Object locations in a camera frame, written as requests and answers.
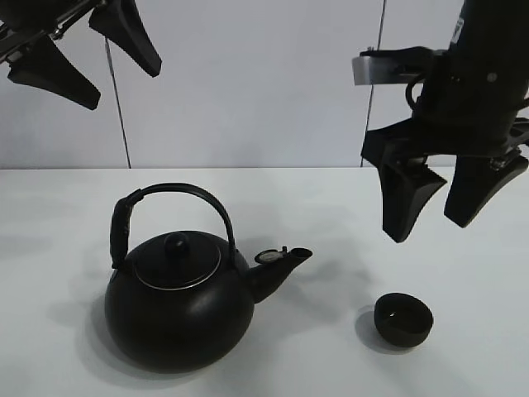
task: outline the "kettle body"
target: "kettle body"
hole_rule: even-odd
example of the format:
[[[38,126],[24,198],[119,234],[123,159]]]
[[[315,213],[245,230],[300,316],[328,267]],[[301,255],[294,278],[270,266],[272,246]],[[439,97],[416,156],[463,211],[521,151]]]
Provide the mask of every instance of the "kettle body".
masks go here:
[[[178,186],[169,191],[198,192],[219,209],[220,203],[196,186],[155,186],[154,191]],[[145,195],[138,192],[129,203]],[[123,258],[125,238],[120,242],[120,236],[128,237],[131,215],[131,205],[121,208],[126,201],[118,202],[112,218],[115,270],[105,295],[105,317],[117,346],[153,371],[195,371],[225,356],[244,336],[255,304],[312,254],[302,248],[268,250],[257,256],[260,266],[250,269],[235,248],[222,208],[228,241],[206,232],[172,232],[140,244]]]

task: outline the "black cup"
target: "black cup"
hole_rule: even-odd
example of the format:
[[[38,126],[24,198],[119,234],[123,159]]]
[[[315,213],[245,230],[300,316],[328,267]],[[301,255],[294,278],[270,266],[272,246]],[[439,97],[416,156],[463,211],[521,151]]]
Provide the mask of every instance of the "black cup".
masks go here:
[[[384,340],[397,347],[423,343],[433,326],[430,309],[407,294],[387,294],[374,306],[374,325]]]

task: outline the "kettle lid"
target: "kettle lid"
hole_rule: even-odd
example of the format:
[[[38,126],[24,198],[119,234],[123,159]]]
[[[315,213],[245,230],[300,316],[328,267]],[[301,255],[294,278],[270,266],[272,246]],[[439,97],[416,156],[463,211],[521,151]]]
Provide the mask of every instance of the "kettle lid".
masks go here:
[[[218,245],[201,232],[174,232],[145,244],[135,263],[141,282],[156,289],[187,289],[207,280],[221,263]]]

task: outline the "screw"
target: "screw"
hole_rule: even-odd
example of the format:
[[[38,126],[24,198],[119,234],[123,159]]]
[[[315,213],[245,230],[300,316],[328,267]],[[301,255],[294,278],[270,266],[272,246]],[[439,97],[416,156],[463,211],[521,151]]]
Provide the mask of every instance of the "screw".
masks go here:
[[[496,80],[498,80],[498,75],[495,74],[494,72],[491,72],[491,73],[489,73],[489,74],[487,75],[487,81],[488,81],[489,83],[494,83],[494,82],[496,82]]]
[[[63,38],[63,31],[60,27],[56,27],[55,30],[50,34],[52,40],[60,40]]]

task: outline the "kettle spout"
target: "kettle spout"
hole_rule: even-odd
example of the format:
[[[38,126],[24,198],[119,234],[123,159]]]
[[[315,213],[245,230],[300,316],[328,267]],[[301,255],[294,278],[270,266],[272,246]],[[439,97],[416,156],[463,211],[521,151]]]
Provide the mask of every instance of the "kettle spout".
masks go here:
[[[268,298],[287,279],[293,270],[312,256],[305,248],[294,248],[288,252],[284,246],[282,251],[268,250],[255,257],[260,265],[251,269],[246,275],[246,283],[259,302]]]

